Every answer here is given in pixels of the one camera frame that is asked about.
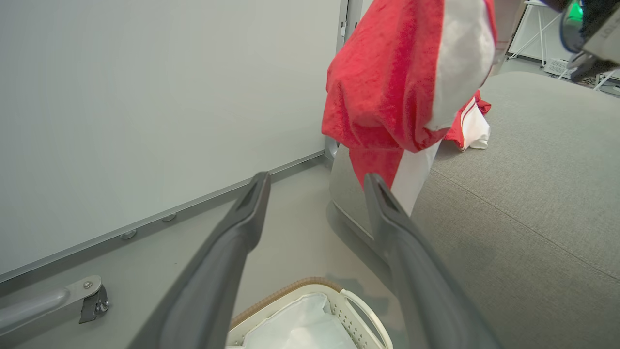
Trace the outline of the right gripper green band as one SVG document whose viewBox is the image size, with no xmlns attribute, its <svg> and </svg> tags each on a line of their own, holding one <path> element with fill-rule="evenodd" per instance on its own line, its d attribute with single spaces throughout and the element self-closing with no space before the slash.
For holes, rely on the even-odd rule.
<svg viewBox="0 0 620 349">
<path fill-rule="evenodd" d="M 584 44 L 618 9 L 618 0 L 543 0 L 561 14 L 560 40 L 567 51 L 579 53 Z"/>
</svg>

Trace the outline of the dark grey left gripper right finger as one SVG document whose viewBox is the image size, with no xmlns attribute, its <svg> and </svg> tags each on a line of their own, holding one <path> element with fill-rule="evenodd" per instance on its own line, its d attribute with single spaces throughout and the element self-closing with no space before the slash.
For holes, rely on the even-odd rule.
<svg viewBox="0 0 620 349">
<path fill-rule="evenodd" d="M 412 345 L 499 349 L 490 326 L 376 173 L 364 180 L 376 251 L 390 268 Z"/>
</svg>

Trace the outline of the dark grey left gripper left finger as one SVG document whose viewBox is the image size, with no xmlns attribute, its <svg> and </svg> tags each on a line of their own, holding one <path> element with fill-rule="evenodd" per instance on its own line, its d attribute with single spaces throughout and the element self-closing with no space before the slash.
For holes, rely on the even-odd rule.
<svg viewBox="0 0 620 349">
<path fill-rule="evenodd" d="M 257 173 L 131 341 L 131 349 L 223 349 L 248 254 L 264 227 L 271 178 Z"/>
</svg>

